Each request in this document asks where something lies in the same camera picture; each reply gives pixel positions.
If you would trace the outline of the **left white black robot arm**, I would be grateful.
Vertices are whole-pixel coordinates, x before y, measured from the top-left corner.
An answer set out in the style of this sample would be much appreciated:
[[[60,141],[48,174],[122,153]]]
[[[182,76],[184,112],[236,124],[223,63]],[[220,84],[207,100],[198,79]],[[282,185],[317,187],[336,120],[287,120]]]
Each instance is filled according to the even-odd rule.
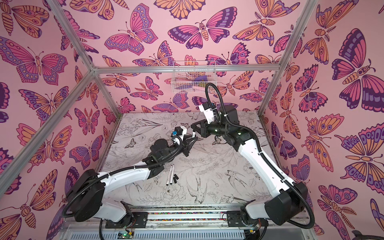
[[[189,135],[185,127],[176,127],[172,145],[165,139],[156,140],[149,155],[137,165],[109,172],[85,171],[66,194],[67,205],[62,217],[73,217],[76,222],[98,218],[119,223],[130,219],[132,214],[127,203],[108,203],[105,196],[123,186],[156,177],[164,170],[164,165],[178,155],[188,156],[197,140],[196,133]]]

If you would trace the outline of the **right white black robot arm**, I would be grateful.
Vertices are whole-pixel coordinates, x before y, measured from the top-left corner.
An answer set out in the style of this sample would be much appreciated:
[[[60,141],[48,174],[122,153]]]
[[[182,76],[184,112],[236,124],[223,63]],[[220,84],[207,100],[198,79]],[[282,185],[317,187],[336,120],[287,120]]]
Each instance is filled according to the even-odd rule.
[[[250,201],[243,205],[240,210],[243,223],[250,226],[270,220],[278,226],[290,223],[302,229],[313,228],[315,215],[307,202],[306,185],[295,182],[271,160],[256,133],[240,124],[236,108],[224,104],[216,85],[208,83],[205,93],[206,101],[198,104],[205,120],[192,124],[192,129],[203,138],[224,138],[256,170],[272,196],[264,203]]]

